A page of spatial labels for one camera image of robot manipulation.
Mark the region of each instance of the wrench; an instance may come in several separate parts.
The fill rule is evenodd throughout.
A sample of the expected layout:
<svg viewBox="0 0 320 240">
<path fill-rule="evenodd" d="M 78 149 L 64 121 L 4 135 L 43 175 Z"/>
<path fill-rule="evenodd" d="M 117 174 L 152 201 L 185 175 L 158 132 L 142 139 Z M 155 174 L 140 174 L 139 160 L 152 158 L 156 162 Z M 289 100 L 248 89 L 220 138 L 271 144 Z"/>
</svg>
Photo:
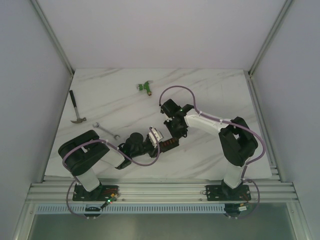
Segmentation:
<svg viewBox="0 0 320 240">
<path fill-rule="evenodd" d="M 92 127 L 101 129 L 102 131 L 106 132 L 107 134 L 110 134 L 115 140 L 118 140 L 118 139 L 120 138 L 119 135 L 113 134 L 113 133 L 110 132 L 109 130 L 107 130 L 107 129 L 105 129 L 104 127 L 102 127 L 102 126 L 100 125 L 100 123 L 98 123 L 98 122 L 96 122 L 95 124 L 92 124 Z"/>
</svg>

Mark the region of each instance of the hammer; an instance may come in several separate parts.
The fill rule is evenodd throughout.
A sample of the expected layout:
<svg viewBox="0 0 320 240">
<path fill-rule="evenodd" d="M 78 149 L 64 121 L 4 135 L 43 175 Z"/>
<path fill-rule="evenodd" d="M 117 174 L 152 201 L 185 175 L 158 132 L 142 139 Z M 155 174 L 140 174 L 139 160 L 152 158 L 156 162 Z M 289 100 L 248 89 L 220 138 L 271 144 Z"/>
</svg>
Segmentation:
<svg viewBox="0 0 320 240">
<path fill-rule="evenodd" d="M 80 124 L 83 121 L 87 121 L 87 119 L 84 118 L 80 118 L 79 116 L 79 112 L 78 112 L 78 108 L 77 108 L 77 104 L 76 104 L 76 100 L 75 100 L 75 96 L 74 96 L 74 92 L 72 90 L 69 91 L 70 93 L 70 97 L 71 97 L 71 101 L 75 110 L 75 115 L 76 115 L 76 121 L 71 121 L 73 124 Z"/>
</svg>

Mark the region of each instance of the white wall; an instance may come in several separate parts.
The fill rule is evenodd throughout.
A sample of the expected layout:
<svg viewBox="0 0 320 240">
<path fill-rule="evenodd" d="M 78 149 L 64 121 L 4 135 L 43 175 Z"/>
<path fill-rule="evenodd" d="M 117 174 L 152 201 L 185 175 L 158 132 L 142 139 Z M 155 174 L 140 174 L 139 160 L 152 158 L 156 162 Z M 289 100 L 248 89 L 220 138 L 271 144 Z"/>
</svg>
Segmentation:
<svg viewBox="0 0 320 240">
<path fill-rule="evenodd" d="M 38 0 L 73 68 L 249 70 L 284 0 Z"/>
<path fill-rule="evenodd" d="M 314 239 L 320 239 L 320 1 L 295 1 L 255 80 Z"/>
<path fill-rule="evenodd" d="M 69 74 L 28 0 L 0 0 L 0 235 L 46 163 Z"/>
</svg>

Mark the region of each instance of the glass panel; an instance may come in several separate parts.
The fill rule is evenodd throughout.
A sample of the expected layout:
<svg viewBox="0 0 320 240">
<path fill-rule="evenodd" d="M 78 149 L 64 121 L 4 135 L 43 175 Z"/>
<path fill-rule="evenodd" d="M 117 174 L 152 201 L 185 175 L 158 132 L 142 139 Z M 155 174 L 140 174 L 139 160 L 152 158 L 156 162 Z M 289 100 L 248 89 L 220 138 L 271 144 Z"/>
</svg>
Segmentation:
<svg viewBox="0 0 320 240">
<path fill-rule="evenodd" d="M 36 215 L 29 240 L 295 240 L 286 204 L 261 204 L 250 217 L 222 214 Z"/>
</svg>

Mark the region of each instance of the white marble tabletop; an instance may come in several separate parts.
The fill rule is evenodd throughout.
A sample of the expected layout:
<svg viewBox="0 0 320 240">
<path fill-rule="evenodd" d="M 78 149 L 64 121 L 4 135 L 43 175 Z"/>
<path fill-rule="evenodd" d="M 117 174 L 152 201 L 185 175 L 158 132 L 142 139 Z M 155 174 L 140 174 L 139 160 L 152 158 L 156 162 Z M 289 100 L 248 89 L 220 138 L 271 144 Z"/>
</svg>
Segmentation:
<svg viewBox="0 0 320 240">
<path fill-rule="evenodd" d="M 152 96 L 146 91 L 137 91 L 137 84 L 150 84 Z M 101 139 L 108 139 L 114 145 L 124 143 L 133 132 L 146 136 L 149 127 L 160 130 L 164 140 L 171 137 L 163 124 L 165 116 L 158 105 L 161 92 L 172 85 L 190 88 L 196 97 L 197 107 L 204 113 L 221 118 L 237 116 L 246 120 L 248 126 L 260 133 L 254 107 L 243 70 L 238 69 L 77 69 L 71 89 L 74 92 L 80 117 L 87 121 L 71 123 L 76 115 L 70 99 L 66 101 L 53 149 L 45 174 L 47 176 L 71 176 L 62 166 L 58 148 L 78 135 L 95 129 Z M 172 98 L 181 107 L 192 104 L 192 97 L 184 89 L 173 88 L 163 96 L 163 101 Z M 121 136 L 114 140 L 107 133 L 93 128 L 99 122 L 106 129 Z M 256 150 L 259 155 L 261 146 Z M 149 163 L 148 155 L 136 157 L 141 163 Z M 208 179 L 221 180 L 226 171 L 218 135 L 210 135 L 198 129 L 189 128 L 188 137 L 180 139 L 180 146 L 161 153 L 156 164 L 142 167 L 131 164 L 117 170 L 106 162 L 99 161 L 94 171 L 100 178 L 115 179 Z M 265 155 L 251 164 L 246 177 L 265 179 L 271 177 L 269 161 Z"/>
</svg>

